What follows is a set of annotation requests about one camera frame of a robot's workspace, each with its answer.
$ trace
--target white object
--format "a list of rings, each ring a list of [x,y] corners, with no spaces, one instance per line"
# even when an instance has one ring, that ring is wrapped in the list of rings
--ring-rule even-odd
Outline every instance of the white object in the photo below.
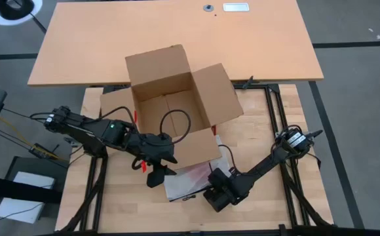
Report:
[[[223,10],[227,12],[245,12],[250,11],[248,3],[224,3]]]
[[[218,145],[222,144],[219,135],[216,135],[216,142]],[[222,157],[210,161],[212,170],[220,168],[224,174],[230,176],[227,158],[229,151],[226,147],[219,147],[219,150]],[[210,185],[208,181],[208,176],[211,173],[209,162],[181,168],[176,172],[175,176],[165,176],[164,179],[166,197],[169,201],[182,198]]]
[[[15,26],[15,25],[24,23],[24,22],[28,21],[29,19],[33,18],[33,16],[35,16],[40,11],[41,6],[43,5],[43,2],[42,2],[42,0],[33,0],[33,3],[34,3],[34,8],[33,8],[32,12],[30,14],[28,14],[27,16],[21,18],[21,19],[7,20],[7,19],[4,19],[0,15],[0,25],[1,26]]]
[[[50,189],[54,185],[54,178],[20,171],[15,176],[13,182]],[[5,217],[13,213],[29,210],[35,207],[32,210],[7,217],[8,219],[33,224],[38,219],[40,212],[44,207],[44,204],[37,206],[39,204],[40,202],[36,201],[25,201],[5,197],[0,204],[0,217]]]

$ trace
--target floor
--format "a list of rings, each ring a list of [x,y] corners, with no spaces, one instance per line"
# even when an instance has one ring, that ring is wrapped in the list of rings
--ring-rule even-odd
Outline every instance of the floor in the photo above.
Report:
[[[313,43],[380,41],[380,1],[298,0]],[[56,0],[43,1],[37,19],[48,26]],[[0,26],[0,54],[37,53],[43,33],[33,22]],[[316,49],[325,80],[317,82],[326,113],[349,177],[354,198],[366,228],[380,229],[380,47]],[[34,59],[0,60],[0,89],[8,92],[5,105],[20,113],[50,111],[61,104],[79,111],[85,87],[28,87]],[[323,127],[308,82],[297,83],[310,130]],[[59,134],[5,111],[1,114],[28,140],[45,144],[67,157],[70,148]],[[0,128],[10,131],[0,123]],[[322,160],[321,175],[335,223],[353,227],[343,190],[325,135],[316,140]],[[0,138],[0,178],[15,155],[31,157],[24,149]],[[42,217],[36,224],[0,221],[7,228],[0,235],[37,235],[54,229],[55,217]]]

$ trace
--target metal plate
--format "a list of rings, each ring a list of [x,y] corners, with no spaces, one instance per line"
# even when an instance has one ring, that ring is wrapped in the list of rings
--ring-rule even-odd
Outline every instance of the metal plate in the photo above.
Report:
[[[250,11],[248,3],[224,3],[223,10],[226,12],[246,12]]]

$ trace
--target open cardboard box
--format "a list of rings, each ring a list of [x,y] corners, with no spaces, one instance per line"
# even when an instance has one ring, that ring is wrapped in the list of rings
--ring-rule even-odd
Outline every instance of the open cardboard box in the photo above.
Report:
[[[126,64],[131,87],[102,95],[103,114],[126,106],[134,112],[141,133],[159,134],[163,115],[182,109],[190,116],[190,132],[174,146],[178,164],[163,164],[177,170],[221,157],[210,127],[243,114],[221,64],[191,72],[181,45],[128,56]],[[130,120],[125,110],[108,118]],[[187,130],[187,122],[183,113],[173,112],[164,120],[162,131],[177,140]]]

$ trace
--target wooden platform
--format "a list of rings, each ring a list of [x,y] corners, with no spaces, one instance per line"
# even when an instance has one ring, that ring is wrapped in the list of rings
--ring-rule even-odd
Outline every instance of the wooden platform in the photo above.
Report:
[[[181,44],[193,71],[222,63],[231,80],[323,79],[296,0],[58,3],[28,85],[129,83],[125,57]],[[203,10],[210,4],[212,12]]]
[[[289,125],[300,125],[306,131],[296,86],[281,85],[280,89]],[[83,115],[98,116],[101,93],[102,88],[86,90]],[[264,91],[237,90],[237,94],[244,115],[219,125],[217,132],[222,142],[233,150],[237,167],[248,170],[270,153],[273,134]],[[109,151],[98,230],[101,233],[276,229],[278,224],[290,228],[279,168],[257,181],[248,198],[239,205],[227,206],[217,213],[202,193],[196,199],[169,203],[164,186],[148,188],[146,174],[130,168],[132,160],[127,153]],[[90,157],[84,156],[69,168],[56,229],[64,227],[82,203],[89,164]],[[307,155],[299,161],[298,169],[306,198],[323,219],[332,222],[316,160]]]

